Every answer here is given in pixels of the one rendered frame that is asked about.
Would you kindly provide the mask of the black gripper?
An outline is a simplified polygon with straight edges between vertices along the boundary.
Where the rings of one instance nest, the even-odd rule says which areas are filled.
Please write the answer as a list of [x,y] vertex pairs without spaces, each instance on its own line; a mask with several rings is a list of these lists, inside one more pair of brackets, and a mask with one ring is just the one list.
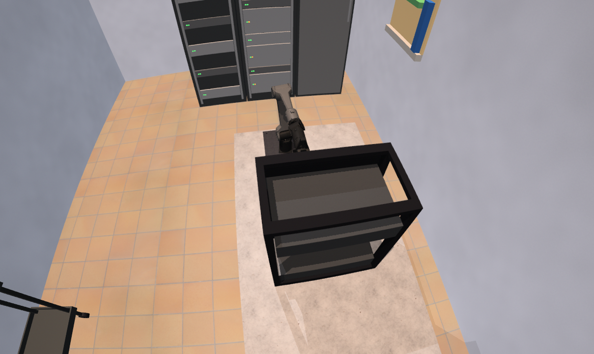
[[293,152],[301,152],[301,151],[309,151],[309,146],[306,143],[305,137],[300,137],[295,139],[294,141],[294,149]]

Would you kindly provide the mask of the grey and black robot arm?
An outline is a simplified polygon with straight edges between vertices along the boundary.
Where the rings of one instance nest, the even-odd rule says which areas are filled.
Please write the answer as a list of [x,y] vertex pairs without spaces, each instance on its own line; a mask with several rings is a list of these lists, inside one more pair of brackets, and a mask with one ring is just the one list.
[[[305,137],[304,124],[297,111],[292,107],[291,94],[292,88],[290,83],[271,87],[272,97],[276,97],[280,125],[276,127],[275,134],[279,141],[279,153],[292,153],[292,142],[300,137]],[[274,99],[273,98],[273,99]],[[300,127],[301,126],[301,127]],[[306,139],[306,137],[305,137]]]

